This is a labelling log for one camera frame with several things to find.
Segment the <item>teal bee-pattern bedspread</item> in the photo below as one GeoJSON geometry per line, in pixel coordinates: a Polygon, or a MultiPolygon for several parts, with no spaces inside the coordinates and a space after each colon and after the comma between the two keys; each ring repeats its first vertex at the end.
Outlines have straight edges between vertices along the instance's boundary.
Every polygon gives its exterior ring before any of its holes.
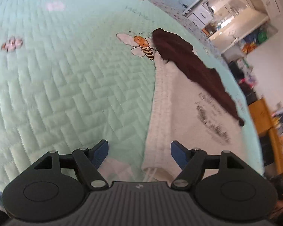
{"type": "Polygon", "coordinates": [[[107,181],[145,181],[156,68],[137,40],[156,29],[229,70],[202,31],[149,0],[0,0],[0,191],[46,152],[102,139],[107,181]]]}

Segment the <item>white drawer cabinet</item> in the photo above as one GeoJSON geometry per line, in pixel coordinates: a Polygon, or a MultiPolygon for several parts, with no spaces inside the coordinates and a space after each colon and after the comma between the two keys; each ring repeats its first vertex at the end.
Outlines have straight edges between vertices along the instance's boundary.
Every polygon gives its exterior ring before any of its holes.
{"type": "Polygon", "coordinates": [[[212,14],[203,6],[199,5],[188,16],[188,20],[191,21],[199,29],[203,29],[213,19],[212,14]]]}

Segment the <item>white room door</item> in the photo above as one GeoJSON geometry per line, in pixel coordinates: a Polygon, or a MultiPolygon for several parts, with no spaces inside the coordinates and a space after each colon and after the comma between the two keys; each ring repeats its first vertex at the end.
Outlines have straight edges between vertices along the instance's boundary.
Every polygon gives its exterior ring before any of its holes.
{"type": "Polygon", "coordinates": [[[222,54],[268,20],[267,14],[247,8],[210,36],[210,40],[222,54]]]}

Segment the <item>wooden dresser desk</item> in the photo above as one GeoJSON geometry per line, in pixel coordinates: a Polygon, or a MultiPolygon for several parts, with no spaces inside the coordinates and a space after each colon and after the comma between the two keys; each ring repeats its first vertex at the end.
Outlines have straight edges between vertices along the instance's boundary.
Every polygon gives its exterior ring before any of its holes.
{"type": "Polygon", "coordinates": [[[283,141],[265,99],[258,99],[248,109],[259,136],[265,173],[283,176],[283,141]]]}

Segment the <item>grey and maroon sweatshirt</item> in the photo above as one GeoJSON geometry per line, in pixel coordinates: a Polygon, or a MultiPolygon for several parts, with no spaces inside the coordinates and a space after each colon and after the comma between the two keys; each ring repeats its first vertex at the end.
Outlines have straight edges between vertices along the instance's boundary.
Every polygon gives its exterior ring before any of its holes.
{"type": "Polygon", "coordinates": [[[229,150],[263,174],[259,138],[246,99],[226,68],[208,68],[177,34],[152,33],[155,89],[142,170],[145,181],[173,181],[171,143],[211,155],[229,150]]]}

